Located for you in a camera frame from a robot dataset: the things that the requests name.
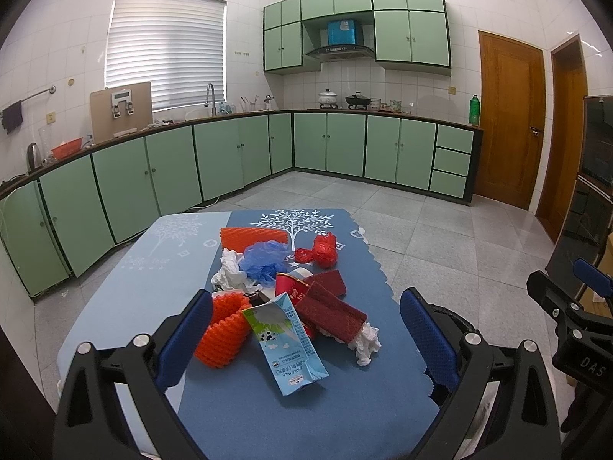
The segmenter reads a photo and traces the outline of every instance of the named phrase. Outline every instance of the kettle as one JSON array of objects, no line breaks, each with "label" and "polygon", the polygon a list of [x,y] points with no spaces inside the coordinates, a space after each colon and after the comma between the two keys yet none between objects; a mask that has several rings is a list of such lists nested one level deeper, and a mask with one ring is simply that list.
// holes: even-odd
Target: kettle
[{"label": "kettle", "polygon": [[28,173],[33,173],[42,166],[42,156],[38,145],[31,143],[26,151],[26,161],[28,163]]}]

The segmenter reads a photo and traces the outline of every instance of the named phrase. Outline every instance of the dark towel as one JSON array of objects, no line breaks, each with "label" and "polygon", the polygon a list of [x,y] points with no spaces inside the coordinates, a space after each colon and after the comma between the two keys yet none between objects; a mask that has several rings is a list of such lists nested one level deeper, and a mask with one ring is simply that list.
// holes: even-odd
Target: dark towel
[{"label": "dark towel", "polygon": [[21,113],[21,101],[9,105],[2,111],[2,126],[7,133],[11,133],[21,126],[23,114]]}]

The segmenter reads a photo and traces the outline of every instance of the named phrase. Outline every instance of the cooking pot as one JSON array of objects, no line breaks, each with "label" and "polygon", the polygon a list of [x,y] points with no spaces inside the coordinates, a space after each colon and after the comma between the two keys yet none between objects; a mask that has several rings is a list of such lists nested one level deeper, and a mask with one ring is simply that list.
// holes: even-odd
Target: cooking pot
[{"label": "cooking pot", "polygon": [[337,101],[336,101],[336,93],[330,91],[328,88],[326,88],[326,91],[322,91],[320,93],[320,104],[321,105],[336,105]]}]

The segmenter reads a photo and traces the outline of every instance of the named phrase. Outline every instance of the green bottle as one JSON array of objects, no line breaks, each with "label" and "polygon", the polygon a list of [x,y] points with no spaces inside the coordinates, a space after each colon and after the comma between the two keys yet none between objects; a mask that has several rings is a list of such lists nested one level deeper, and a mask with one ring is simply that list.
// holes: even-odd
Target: green bottle
[{"label": "green bottle", "polygon": [[470,99],[470,111],[468,112],[468,124],[471,126],[479,125],[479,115],[481,113],[481,103],[477,95]]}]

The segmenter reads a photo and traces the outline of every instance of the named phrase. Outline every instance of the window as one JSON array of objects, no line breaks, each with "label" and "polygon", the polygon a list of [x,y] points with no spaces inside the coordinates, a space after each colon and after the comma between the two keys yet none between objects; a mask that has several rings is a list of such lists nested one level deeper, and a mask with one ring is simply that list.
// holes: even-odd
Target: window
[{"label": "window", "polygon": [[225,100],[225,14],[219,0],[115,0],[106,86],[151,81],[153,110]]}]

